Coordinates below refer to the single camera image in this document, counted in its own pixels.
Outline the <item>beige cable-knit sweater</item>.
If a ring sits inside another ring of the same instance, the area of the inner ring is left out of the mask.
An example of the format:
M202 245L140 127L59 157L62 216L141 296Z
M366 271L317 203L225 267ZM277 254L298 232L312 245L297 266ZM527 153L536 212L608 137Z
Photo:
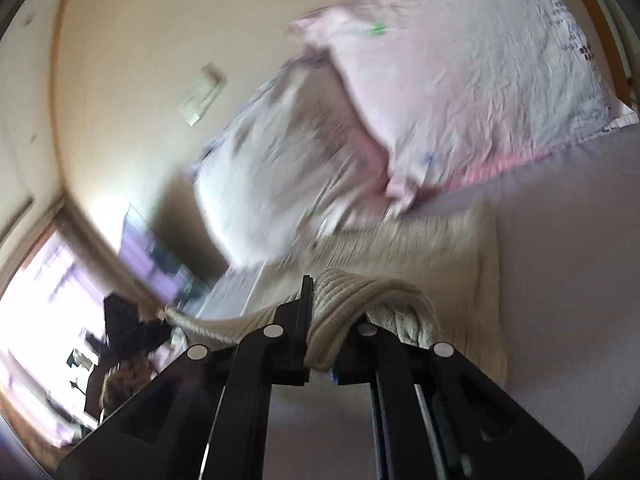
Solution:
M299 297L304 276L314 281L304 357L313 370L333 366L349 327L367 315L405 344L448 342L506 383L498 237L488 204L320 238L290 260L263 266L238 318L199 320L174 308L165 315L192 340L228 348L274 323L277 307Z

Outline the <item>pink floral pillow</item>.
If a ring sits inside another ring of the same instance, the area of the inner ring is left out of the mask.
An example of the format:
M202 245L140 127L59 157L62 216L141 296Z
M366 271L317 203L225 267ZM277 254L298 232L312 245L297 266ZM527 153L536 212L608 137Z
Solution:
M290 29L329 55L404 205L638 120L563 0L343 0Z

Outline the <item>lilac bed sheet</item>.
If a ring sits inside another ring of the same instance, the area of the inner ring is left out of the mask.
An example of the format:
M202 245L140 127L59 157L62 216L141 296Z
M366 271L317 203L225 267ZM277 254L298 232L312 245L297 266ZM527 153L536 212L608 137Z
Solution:
M639 129L416 208L497 216L508 390L591 479L639 474Z

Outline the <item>bright window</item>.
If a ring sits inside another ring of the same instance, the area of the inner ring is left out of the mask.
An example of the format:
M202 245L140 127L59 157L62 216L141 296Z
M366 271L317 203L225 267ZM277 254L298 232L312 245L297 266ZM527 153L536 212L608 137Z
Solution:
M1 392L46 441L61 446L96 428L85 411L104 336L105 292L58 232L20 264L1 297Z

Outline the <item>white floral pillow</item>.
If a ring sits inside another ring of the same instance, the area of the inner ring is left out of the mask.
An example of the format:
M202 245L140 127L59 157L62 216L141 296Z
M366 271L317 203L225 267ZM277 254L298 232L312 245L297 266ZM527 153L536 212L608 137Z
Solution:
M234 268L383 219L392 203L387 183L386 153L322 55L287 62L193 169L208 234Z

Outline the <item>white wall switch plate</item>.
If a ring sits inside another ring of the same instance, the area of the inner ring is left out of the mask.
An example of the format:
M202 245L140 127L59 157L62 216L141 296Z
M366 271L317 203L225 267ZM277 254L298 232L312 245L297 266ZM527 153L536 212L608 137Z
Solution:
M214 64L208 63L201 68L198 78L179 107L181 116L190 127L204 117L226 83L226 76Z

